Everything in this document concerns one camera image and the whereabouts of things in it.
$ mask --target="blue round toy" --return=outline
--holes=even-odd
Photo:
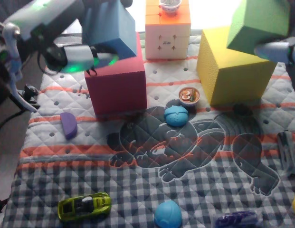
[[[172,106],[165,110],[166,123],[172,127],[182,127],[189,119],[189,112],[182,106]]]
[[[157,207],[154,220],[160,228],[179,228],[182,223],[181,209],[174,201],[164,202]]]

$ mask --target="toy car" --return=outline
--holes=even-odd
[[[72,221],[107,215],[111,209],[111,198],[106,192],[79,196],[58,203],[57,213],[61,221]]]

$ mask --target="puzzle cube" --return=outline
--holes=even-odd
[[[227,47],[254,55],[257,44],[287,36],[289,16],[286,0],[242,0],[233,16]]]
[[[190,7],[183,0],[178,11],[168,14],[159,0],[146,1],[145,52],[146,58],[185,59],[190,40]]]
[[[110,47],[117,52],[119,59],[137,55],[135,21],[120,0],[87,9],[80,21],[84,44]]]
[[[96,115],[144,110],[147,107],[145,69],[139,34],[137,56],[85,73]]]
[[[210,105],[261,98],[276,63],[226,48],[229,27],[203,30],[197,72]]]

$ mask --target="red cube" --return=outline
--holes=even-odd
[[[146,79],[139,34],[137,56],[85,73],[96,115],[144,110],[147,107]]]

